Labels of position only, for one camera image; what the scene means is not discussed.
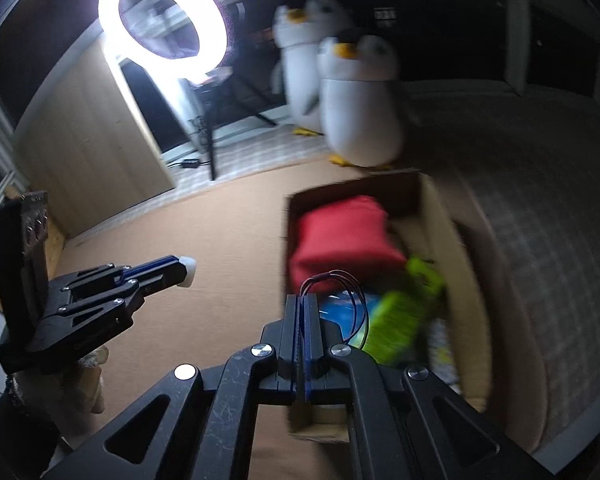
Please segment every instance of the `green fuzzy object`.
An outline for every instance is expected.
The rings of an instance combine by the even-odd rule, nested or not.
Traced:
[[[369,318],[364,351],[379,364],[391,365],[404,348],[413,345],[445,288],[442,276],[420,258],[412,256],[406,271],[408,290],[387,292]]]

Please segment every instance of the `carpet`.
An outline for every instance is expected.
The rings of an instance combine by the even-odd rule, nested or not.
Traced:
[[[258,342],[283,305],[286,197],[362,174],[321,160],[217,184],[67,247],[58,274],[99,264],[137,265],[166,254],[192,256],[191,288],[146,299],[134,326],[108,343],[103,366],[106,409],[100,425],[182,363],[223,364]],[[347,447],[295,440],[286,411],[261,406],[250,478],[335,479],[349,476]]]

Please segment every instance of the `penguin beak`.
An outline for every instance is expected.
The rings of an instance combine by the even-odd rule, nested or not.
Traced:
[[[289,9],[286,17],[291,23],[303,23],[306,21],[306,14],[302,9]]]
[[[336,56],[344,59],[356,59],[358,57],[356,45],[353,43],[336,43],[333,46],[333,52]]]

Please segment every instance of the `black sleeve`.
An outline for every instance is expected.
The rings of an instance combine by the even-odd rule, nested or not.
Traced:
[[[13,390],[12,377],[7,377],[0,397],[0,455],[16,478],[40,478],[56,450],[59,435],[48,416],[33,413],[22,404]]]

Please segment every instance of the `penguin plush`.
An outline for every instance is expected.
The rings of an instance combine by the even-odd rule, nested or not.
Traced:
[[[335,0],[307,0],[303,9],[276,9],[273,37],[281,52],[281,63],[272,74],[275,88],[276,70],[282,67],[286,104],[298,126],[297,134],[322,133],[318,98],[318,44],[324,38],[334,36],[351,27],[345,9]]]
[[[320,43],[318,71],[323,133],[338,155],[332,162],[370,168],[396,159],[404,134],[389,88],[398,76],[393,47],[345,31]]]

